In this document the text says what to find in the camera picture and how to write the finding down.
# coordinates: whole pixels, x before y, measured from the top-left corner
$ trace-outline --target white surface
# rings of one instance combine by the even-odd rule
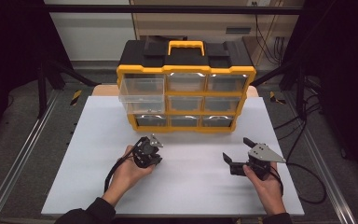
[[[59,216],[86,209],[103,194],[104,180],[127,145],[141,136],[127,121],[115,96],[89,97],[49,192],[43,215]],[[265,214],[255,189],[244,176],[231,175],[222,153],[247,161],[242,138],[266,143],[282,155],[262,98],[248,98],[234,133],[156,133],[163,158],[152,175],[142,179],[118,203],[118,216],[240,217]],[[291,215],[304,215],[286,165],[278,171],[283,200]]]
[[[128,0],[45,0],[46,4],[129,5]],[[118,61],[135,39],[130,13],[50,13],[71,61]]]

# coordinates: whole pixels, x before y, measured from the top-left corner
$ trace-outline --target floor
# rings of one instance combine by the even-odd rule
[[[96,82],[116,82],[115,74],[110,70],[78,72]],[[0,187],[6,187],[6,193],[0,194],[6,196],[2,198],[5,203],[0,206],[0,223],[54,221],[51,217],[41,216],[40,211],[71,141],[87,96],[92,93],[92,87],[66,75],[63,77],[66,82],[64,90],[53,91],[48,87],[48,96],[56,97],[56,103],[49,111],[43,131],[34,135],[35,141],[31,146],[24,143],[37,123],[37,83],[30,82],[9,95],[9,105],[0,123]],[[257,87],[266,103],[273,127],[296,116],[293,110],[296,87],[291,91],[280,91],[279,80],[279,77],[275,77]],[[81,91],[80,97],[75,105],[71,105],[76,91]],[[306,98],[309,97],[307,124],[290,156],[290,162],[295,165],[289,166],[297,194],[302,198],[305,216],[293,217],[293,220],[295,223],[358,223],[358,164],[342,158],[339,143],[324,119],[318,98],[312,96],[315,92],[305,90],[305,93]],[[285,157],[289,155],[303,126],[301,120],[294,119],[276,130]],[[22,149],[27,147],[30,150],[21,154],[24,151]],[[26,162],[12,185],[3,186],[7,174],[14,172],[10,168],[15,161],[19,161],[16,160],[19,154],[25,155]],[[327,187],[326,200],[317,202],[324,196],[321,183],[298,165],[320,176]],[[341,211],[347,215],[338,215]],[[241,223],[258,223],[258,217],[243,218]]]

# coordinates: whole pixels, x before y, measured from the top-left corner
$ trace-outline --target human hand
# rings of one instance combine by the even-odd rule
[[[272,162],[271,167],[277,171],[276,162]],[[264,180],[260,180],[255,172],[247,165],[243,165],[243,171],[255,186],[260,202],[263,204],[268,216],[286,212],[282,200],[281,184],[274,176],[268,174],[264,177]]]
[[[132,147],[127,146],[123,157],[131,151]],[[124,193],[132,188],[142,177],[151,174],[155,167],[156,165],[151,165],[147,168],[139,168],[135,164],[133,157],[129,156],[116,169],[109,189],[104,193],[102,198],[112,204],[112,206],[116,206]]]

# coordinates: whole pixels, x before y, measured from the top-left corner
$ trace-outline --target metal frame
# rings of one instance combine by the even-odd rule
[[[66,13],[182,13],[182,14],[257,14],[257,15],[309,15],[321,11],[320,9],[312,8],[306,9],[302,7],[201,7],[201,6],[122,6],[122,5],[22,5],[20,6],[21,10],[41,10],[46,12],[66,12]],[[301,47],[304,47],[305,42],[310,42],[310,38],[307,38],[307,41],[304,41]],[[254,86],[263,83],[264,81],[279,75],[281,71],[297,65],[298,60],[295,63],[288,62],[283,64],[277,70],[272,71],[267,76],[264,76],[256,81],[254,81]],[[43,68],[39,71],[39,85],[44,89],[44,78],[43,78]],[[51,104],[48,108],[43,108],[46,110],[44,115],[39,114],[40,119],[36,122],[34,129],[29,135],[28,140],[24,143],[23,148],[18,156],[18,158],[13,163],[10,171],[7,174],[6,179],[4,180],[0,188],[0,211],[2,210],[8,195],[16,184],[17,179],[20,176],[22,167],[26,163],[29,155],[34,148],[34,144],[37,141],[41,130],[51,113],[51,110],[54,106],[54,102],[57,98],[55,94],[51,100]],[[323,180],[325,181],[329,196],[332,200],[333,205],[335,206],[338,218],[341,223],[356,223],[354,217],[351,213],[350,208],[345,202],[339,188],[329,172],[328,168],[325,166],[324,160],[319,153],[313,139],[310,134],[307,134],[307,141],[310,145],[310,155],[316,164],[318,171],[320,172]]]

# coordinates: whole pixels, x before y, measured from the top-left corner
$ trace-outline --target white table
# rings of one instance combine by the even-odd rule
[[[135,132],[116,96],[90,96],[42,214],[60,216],[86,209],[103,194],[104,180],[127,145],[141,136]],[[233,133],[155,133],[164,144],[163,158],[152,175],[142,179],[118,203],[121,217],[245,217],[264,215],[249,179],[231,175],[222,153],[247,161],[244,136],[266,143],[282,155],[263,99],[246,100]],[[285,164],[278,165],[284,183],[283,200],[291,215],[304,215]]]

